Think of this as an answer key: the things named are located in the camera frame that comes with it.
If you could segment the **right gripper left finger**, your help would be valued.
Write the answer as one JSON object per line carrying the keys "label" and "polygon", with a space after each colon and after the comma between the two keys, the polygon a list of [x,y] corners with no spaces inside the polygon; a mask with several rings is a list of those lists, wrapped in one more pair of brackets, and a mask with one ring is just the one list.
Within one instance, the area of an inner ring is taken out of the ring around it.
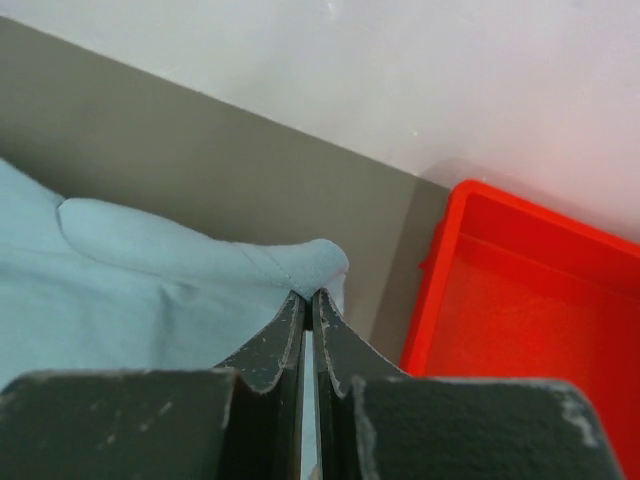
{"label": "right gripper left finger", "polygon": [[306,303],[199,370],[34,371],[1,394],[5,479],[296,479]]}

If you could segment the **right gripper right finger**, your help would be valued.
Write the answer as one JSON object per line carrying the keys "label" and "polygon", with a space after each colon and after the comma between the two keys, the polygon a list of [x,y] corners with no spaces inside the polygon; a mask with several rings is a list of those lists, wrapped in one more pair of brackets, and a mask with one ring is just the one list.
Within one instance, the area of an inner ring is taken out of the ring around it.
{"label": "right gripper right finger", "polygon": [[619,479],[588,399],[537,378],[414,378],[310,303],[324,479]]}

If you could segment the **grey-blue t shirt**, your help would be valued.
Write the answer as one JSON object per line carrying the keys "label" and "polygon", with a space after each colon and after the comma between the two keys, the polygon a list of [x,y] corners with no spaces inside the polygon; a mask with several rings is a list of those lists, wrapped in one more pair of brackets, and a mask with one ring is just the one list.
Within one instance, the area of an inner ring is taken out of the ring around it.
{"label": "grey-blue t shirt", "polygon": [[198,369],[262,329],[290,292],[344,300],[333,242],[211,239],[168,219],[65,198],[1,166],[1,380],[45,369]]}

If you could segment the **red plastic bin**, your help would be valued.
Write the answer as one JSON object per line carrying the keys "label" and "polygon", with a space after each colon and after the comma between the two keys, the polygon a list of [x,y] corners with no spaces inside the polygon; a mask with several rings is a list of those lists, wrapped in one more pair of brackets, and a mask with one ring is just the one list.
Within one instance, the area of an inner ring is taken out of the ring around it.
{"label": "red plastic bin", "polygon": [[450,193],[400,365],[414,376],[545,377],[595,406],[639,475],[639,247],[485,183]]}

